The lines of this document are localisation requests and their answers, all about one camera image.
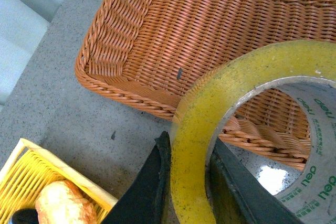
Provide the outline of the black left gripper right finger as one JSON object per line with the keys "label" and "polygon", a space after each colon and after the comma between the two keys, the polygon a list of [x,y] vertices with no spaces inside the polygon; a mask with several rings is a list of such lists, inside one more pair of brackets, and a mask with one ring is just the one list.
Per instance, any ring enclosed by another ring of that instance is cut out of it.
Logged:
{"label": "black left gripper right finger", "polygon": [[209,162],[209,196],[216,223],[302,223],[221,140]]}

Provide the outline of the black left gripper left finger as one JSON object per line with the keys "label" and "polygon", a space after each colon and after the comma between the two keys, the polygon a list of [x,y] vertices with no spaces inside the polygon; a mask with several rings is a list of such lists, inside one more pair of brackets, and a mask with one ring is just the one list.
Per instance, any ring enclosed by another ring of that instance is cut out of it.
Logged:
{"label": "black left gripper left finger", "polygon": [[125,194],[105,216],[105,223],[165,223],[169,207],[171,144],[168,132],[155,146]]}

